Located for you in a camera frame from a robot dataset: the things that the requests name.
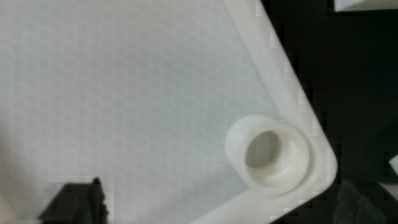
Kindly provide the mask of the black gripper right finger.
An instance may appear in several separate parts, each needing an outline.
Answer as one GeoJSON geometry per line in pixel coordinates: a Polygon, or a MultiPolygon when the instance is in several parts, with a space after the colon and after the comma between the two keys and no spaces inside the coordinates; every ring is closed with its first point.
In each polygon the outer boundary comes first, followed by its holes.
{"type": "Polygon", "coordinates": [[[398,200],[377,183],[342,183],[333,224],[398,224],[398,200]]]}

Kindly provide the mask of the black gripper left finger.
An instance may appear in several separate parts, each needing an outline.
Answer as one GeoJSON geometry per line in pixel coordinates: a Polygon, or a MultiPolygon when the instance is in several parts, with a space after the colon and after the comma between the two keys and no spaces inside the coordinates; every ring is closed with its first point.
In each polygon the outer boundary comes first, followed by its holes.
{"type": "Polygon", "coordinates": [[[42,224],[109,224],[100,178],[63,186],[38,219],[42,224]]]}

